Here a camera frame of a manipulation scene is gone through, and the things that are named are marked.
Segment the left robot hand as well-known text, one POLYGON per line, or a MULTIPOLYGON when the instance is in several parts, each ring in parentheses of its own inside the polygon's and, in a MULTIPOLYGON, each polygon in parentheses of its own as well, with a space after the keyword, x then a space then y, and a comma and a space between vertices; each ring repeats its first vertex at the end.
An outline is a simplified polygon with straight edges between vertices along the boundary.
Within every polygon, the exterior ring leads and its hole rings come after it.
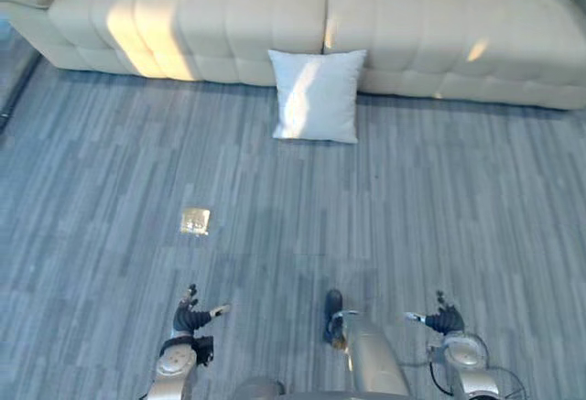
POLYGON ((192 335, 195 330, 204 327, 212 320, 231 311, 232 306, 230 304, 223 304, 210 310, 196 310, 196 305, 199 302, 197 293, 197 286, 190 284, 186 293, 179 301, 172 323, 172 329, 175 333, 192 335))

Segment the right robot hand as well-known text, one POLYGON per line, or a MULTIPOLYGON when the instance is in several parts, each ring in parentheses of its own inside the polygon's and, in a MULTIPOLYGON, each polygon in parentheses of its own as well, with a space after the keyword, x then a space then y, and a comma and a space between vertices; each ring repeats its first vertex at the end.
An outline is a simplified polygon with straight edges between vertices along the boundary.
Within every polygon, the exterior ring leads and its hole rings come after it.
POLYGON ((443 291, 438 290, 436 296, 439 304, 437 313, 421 315, 414 312, 406 312, 404 314, 405 318, 421 323, 442 335, 464 331, 465 323, 460 311, 454 305, 447 303, 443 291))

